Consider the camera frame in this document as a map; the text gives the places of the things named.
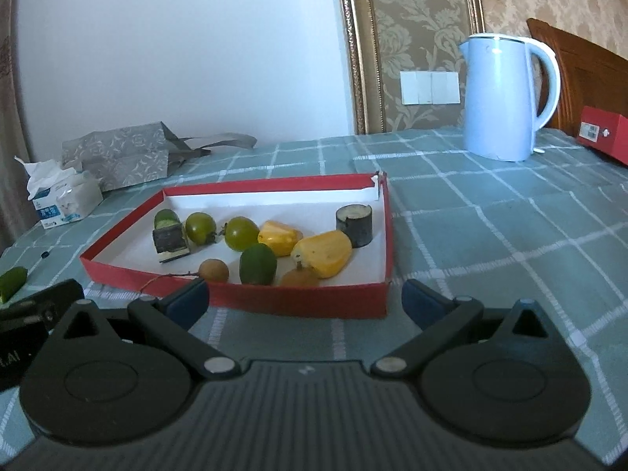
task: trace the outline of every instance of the white tissue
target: white tissue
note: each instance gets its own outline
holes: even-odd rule
[[[47,190],[77,173],[75,168],[64,170],[61,163],[54,159],[43,162],[24,162],[19,157],[15,157],[15,159],[24,165],[24,169],[30,177],[26,185],[29,200],[32,200],[40,190]]]

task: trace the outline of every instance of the kettle handle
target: kettle handle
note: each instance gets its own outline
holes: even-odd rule
[[[539,58],[541,63],[544,65],[549,78],[549,95],[547,103],[545,104],[541,115],[535,118],[534,129],[535,131],[538,131],[550,121],[552,115],[558,107],[558,99],[560,98],[560,70],[558,69],[556,54],[547,44],[528,37],[521,37],[521,39],[528,44],[530,53]]]

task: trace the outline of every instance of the wooden headboard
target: wooden headboard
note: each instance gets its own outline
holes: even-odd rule
[[[560,68],[560,99],[548,127],[576,136],[583,106],[628,117],[628,60],[538,19],[528,19],[528,28],[533,39],[545,42],[554,50]],[[544,107],[547,95],[544,73],[540,108]]]

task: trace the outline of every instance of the white electric kettle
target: white electric kettle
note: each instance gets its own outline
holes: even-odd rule
[[[474,34],[460,45],[467,61],[465,148],[490,159],[523,161],[536,132],[558,106],[560,72],[552,49],[538,40],[501,34]],[[549,79],[549,97],[537,117],[532,55]]]

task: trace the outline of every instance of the bag handle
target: bag handle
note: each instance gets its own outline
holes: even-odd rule
[[[241,149],[252,149],[257,143],[257,138],[249,134],[241,134],[235,132],[226,132],[215,134],[213,136],[189,136],[187,138],[179,138],[181,141],[187,140],[203,140],[210,138],[212,141],[206,145],[195,147],[193,150],[206,149],[207,147],[229,146],[240,147]]]

